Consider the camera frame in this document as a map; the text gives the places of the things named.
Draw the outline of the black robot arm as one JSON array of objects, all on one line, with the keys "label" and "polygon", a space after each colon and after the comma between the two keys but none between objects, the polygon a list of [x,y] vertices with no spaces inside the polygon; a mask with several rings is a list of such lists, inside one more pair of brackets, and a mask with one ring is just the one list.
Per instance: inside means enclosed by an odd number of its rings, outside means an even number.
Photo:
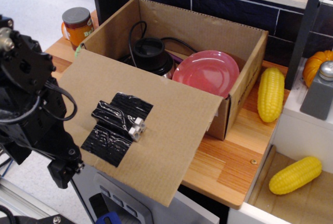
[{"label": "black robot arm", "polygon": [[65,189],[83,161],[64,128],[73,118],[64,103],[71,95],[59,87],[55,70],[52,56],[1,16],[1,149],[18,164],[32,152],[49,158],[52,179]]}]

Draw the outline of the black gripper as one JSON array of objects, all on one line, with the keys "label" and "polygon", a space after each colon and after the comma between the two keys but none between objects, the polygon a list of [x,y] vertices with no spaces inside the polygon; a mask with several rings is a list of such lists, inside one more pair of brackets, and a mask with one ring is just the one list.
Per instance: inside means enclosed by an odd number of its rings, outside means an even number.
[{"label": "black gripper", "polygon": [[53,160],[47,168],[60,189],[67,189],[73,176],[84,168],[80,149],[63,125],[53,125],[32,147]]}]

